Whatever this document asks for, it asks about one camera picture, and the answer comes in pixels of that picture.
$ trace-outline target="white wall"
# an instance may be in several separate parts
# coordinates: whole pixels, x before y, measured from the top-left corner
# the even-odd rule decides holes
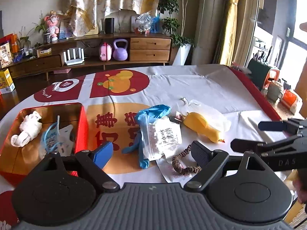
[[[26,32],[33,28],[35,23],[39,23],[40,11],[47,15],[51,10],[63,10],[65,12],[68,0],[0,0],[0,10],[2,10],[2,27],[4,35],[17,33],[22,26],[26,27]],[[42,32],[31,35],[32,46],[36,42],[43,42]]]

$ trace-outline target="potted plant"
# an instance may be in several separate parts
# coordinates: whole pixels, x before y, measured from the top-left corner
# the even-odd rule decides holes
[[[28,51],[28,49],[31,46],[31,41],[29,41],[29,37],[31,36],[30,32],[33,30],[32,28],[27,34],[26,34],[26,27],[22,26],[21,31],[19,31],[19,37],[17,38],[19,48],[22,52],[22,54],[25,53],[25,51]]]
[[[164,14],[165,11],[168,11],[169,17],[163,19],[162,29],[173,39],[173,48],[178,47],[177,54],[174,58],[174,66],[183,66],[185,60],[188,56],[191,46],[194,46],[193,39],[183,36],[185,30],[185,21],[186,21],[186,10],[189,0],[181,0],[182,3],[182,21],[181,21],[181,30],[178,32],[179,22],[176,18],[172,18],[172,14],[179,12],[179,2],[178,0],[159,0],[158,10],[160,13]]]
[[[38,33],[40,33],[41,31],[43,32],[44,44],[50,43],[50,33],[47,33],[46,23],[41,11],[39,19],[40,19],[40,24],[33,22],[33,24],[35,25],[34,27],[35,31],[38,31]]]

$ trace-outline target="table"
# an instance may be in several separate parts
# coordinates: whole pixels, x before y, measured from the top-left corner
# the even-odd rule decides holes
[[[129,79],[120,79],[121,76],[127,75]],[[258,123],[270,120],[264,112],[270,108],[261,108],[256,101],[259,97],[255,94],[253,96],[243,85],[249,84],[249,81],[245,80],[242,83],[238,77],[228,67],[221,65],[158,66],[110,70],[53,83],[7,113],[0,122],[0,143],[4,141],[11,123],[20,110],[80,102],[87,111],[88,148],[95,149],[100,140],[114,143],[113,157],[104,171],[117,183],[122,186],[124,182],[160,183],[168,180],[185,184],[191,175],[177,176],[165,159],[160,159],[158,165],[153,161],[148,169],[141,170],[138,167],[137,153],[121,153],[122,148],[133,142],[138,129],[133,115],[141,109],[158,104],[170,106],[172,113],[184,113],[187,108],[181,98],[185,97],[189,101],[198,100],[217,109],[231,121],[231,128],[225,133],[225,143],[218,144],[182,126],[183,143],[178,151],[185,149],[193,140],[198,140],[211,150],[222,149],[230,155],[241,155],[234,153],[230,148],[230,142],[234,138],[267,142],[284,139],[285,135],[282,132],[259,131]],[[121,82],[114,81],[109,90],[105,88],[104,82],[110,79]],[[185,157],[183,162],[187,166],[196,165],[191,155]],[[13,189],[0,178],[0,194]]]

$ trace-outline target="green leaves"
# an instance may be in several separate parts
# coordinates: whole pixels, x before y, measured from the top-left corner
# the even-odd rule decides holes
[[[169,33],[176,32],[179,28],[178,20],[175,18],[165,18],[163,19],[162,29],[166,30]]]
[[[186,8],[187,8],[188,1],[189,0],[185,0],[185,6],[184,6],[184,1],[182,1],[182,32],[181,32],[181,35],[184,32]],[[168,11],[170,15],[174,12],[178,13],[179,12],[178,0],[159,0],[158,10],[162,14],[164,14],[165,11]],[[193,39],[181,36],[176,33],[179,26],[180,26],[179,22],[175,18],[168,17],[168,18],[163,19],[162,29],[166,30],[170,34],[170,36],[173,38],[173,47],[182,47],[187,44],[191,44],[192,46],[194,46]]]
[[[184,37],[178,34],[172,34],[171,37],[173,39],[173,47],[182,47],[187,44],[191,44],[192,47],[194,47],[194,41],[191,38]]]
[[[158,10],[160,13],[164,14],[165,11],[168,11],[171,15],[173,12],[179,12],[178,0],[159,0]]]
[[[29,36],[20,37],[20,40],[24,40],[25,42],[28,41]]]
[[[35,27],[35,31],[38,31],[38,33],[42,30],[43,33],[45,34],[47,32],[47,29],[46,29],[46,25],[45,25],[45,22],[42,22],[41,24],[37,24],[37,23],[32,23],[34,25],[36,25]]]

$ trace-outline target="snack box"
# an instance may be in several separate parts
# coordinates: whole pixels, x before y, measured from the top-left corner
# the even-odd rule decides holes
[[[8,69],[0,70],[0,94],[12,92],[15,89]]]

